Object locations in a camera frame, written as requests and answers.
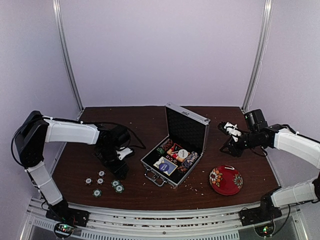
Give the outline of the white poker chip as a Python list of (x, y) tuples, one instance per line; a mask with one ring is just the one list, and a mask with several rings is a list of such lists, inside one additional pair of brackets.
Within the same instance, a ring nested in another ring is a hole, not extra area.
[(90, 177), (85, 179), (85, 184), (88, 185), (88, 186), (91, 185), (92, 182), (93, 182), (93, 180)]
[(100, 176), (100, 177), (104, 177), (105, 176), (105, 171), (103, 171), (103, 170), (100, 170), (99, 172), (98, 172), (98, 175)]
[(97, 181), (96, 181), (96, 183), (97, 183), (98, 185), (102, 185), (102, 184), (104, 183), (104, 179), (103, 179), (103, 178), (98, 178)]

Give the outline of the purple small blind button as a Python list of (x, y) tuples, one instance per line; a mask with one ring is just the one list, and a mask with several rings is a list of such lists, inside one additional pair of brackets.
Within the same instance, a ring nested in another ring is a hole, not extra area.
[(158, 168), (160, 171), (166, 172), (170, 169), (170, 166), (164, 162), (164, 163), (159, 164)]

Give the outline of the aluminium poker case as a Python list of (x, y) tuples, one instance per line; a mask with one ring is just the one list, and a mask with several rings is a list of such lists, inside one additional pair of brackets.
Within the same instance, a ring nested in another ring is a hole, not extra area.
[(156, 186), (177, 188), (203, 157), (211, 120), (172, 102), (165, 105), (165, 117), (167, 136), (141, 163)]

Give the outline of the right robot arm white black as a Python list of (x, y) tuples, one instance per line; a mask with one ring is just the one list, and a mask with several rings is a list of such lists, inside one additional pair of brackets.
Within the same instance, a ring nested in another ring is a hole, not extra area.
[[(220, 151), (233, 157), (241, 157), (244, 150), (260, 147), (289, 153), (320, 168), (320, 142), (304, 136), (293, 130), (288, 124), (269, 125), (261, 109), (245, 113), (244, 119), (247, 130), (241, 130), (236, 124), (222, 121), (218, 129), (229, 136), (229, 139), (220, 148)], [(292, 204), (320, 201), (320, 178), (316, 177), (296, 185), (279, 188), (266, 194), (260, 200), (256, 210), (259, 220), (268, 220), (276, 209)]]

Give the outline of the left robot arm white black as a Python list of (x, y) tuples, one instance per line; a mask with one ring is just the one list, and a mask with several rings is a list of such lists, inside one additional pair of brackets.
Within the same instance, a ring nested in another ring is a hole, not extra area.
[(11, 139), (11, 154), (21, 165), (48, 204), (49, 211), (61, 222), (72, 218), (72, 211), (47, 167), (48, 150), (63, 150), (68, 143), (93, 146), (94, 156), (117, 179), (125, 179), (129, 167), (126, 158), (134, 150), (126, 146), (130, 140), (126, 126), (114, 123), (80, 121), (45, 116), (33, 110)]

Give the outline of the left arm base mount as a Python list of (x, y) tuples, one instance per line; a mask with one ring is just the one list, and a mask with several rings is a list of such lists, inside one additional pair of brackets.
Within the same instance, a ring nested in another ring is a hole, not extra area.
[(59, 216), (52, 210), (47, 210), (45, 217), (56, 221), (53, 233), (60, 239), (70, 237), (78, 227), (86, 227), (90, 213), (85, 210), (69, 208), (66, 216)]

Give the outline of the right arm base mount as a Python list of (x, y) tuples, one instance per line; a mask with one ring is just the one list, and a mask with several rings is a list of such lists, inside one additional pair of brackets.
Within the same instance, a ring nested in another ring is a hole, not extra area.
[(263, 210), (261, 207), (244, 207), (238, 212), (242, 226), (253, 225), (255, 233), (262, 238), (271, 237), (276, 232), (275, 219), (282, 216), (280, 209)]

